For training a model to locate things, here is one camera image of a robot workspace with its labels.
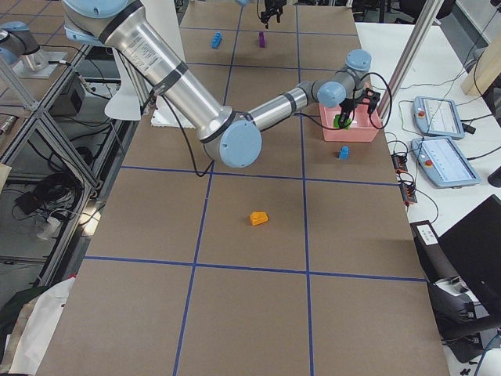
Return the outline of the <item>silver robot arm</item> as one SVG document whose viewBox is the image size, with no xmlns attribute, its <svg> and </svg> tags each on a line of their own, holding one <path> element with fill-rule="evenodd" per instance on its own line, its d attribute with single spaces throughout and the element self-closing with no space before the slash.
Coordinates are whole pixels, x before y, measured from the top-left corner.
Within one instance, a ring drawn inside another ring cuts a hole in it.
<svg viewBox="0 0 501 376">
<path fill-rule="evenodd" d="M 303 81 L 295 88 L 238 114 L 220 104 L 184 61 L 150 25 L 141 1 L 65 1 L 68 38 L 116 49 L 152 86 L 195 126 L 206 154 L 230 168 L 245 168 L 259 157 L 261 133 L 313 103 L 340 107 L 339 127 L 348 127 L 359 105 L 373 113 L 380 100 L 367 87 L 371 55 L 350 51 L 331 79 Z"/>
</svg>

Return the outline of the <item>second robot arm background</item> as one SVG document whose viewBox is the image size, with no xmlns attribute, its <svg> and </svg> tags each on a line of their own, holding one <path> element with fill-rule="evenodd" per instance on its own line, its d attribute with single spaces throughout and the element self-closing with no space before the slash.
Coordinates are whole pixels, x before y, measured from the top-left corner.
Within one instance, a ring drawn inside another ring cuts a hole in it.
<svg viewBox="0 0 501 376">
<path fill-rule="evenodd" d="M 65 52 L 45 50 L 24 22 L 1 25 L 1 58 L 19 78 L 48 79 L 66 57 Z"/>
</svg>

